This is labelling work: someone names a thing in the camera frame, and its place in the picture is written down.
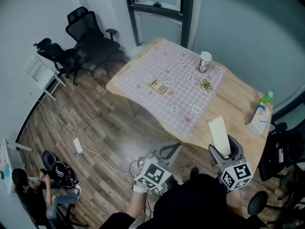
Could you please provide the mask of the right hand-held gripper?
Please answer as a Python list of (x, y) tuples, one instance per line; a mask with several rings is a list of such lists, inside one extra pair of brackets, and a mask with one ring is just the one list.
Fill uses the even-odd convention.
[(249, 162), (244, 158), (244, 151), (239, 142), (228, 135), (231, 153), (223, 157), (213, 146), (208, 146), (208, 151), (214, 163), (218, 166), (217, 177), (227, 191), (233, 191), (245, 187), (252, 179), (252, 169)]

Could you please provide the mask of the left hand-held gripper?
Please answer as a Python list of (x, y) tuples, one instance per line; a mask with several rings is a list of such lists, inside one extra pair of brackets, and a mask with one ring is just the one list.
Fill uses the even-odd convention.
[(181, 144), (176, 141), (158, 144), (147, 155), (139, 158), (134, 181), (157, 195), (165, 193), (180, 150)]

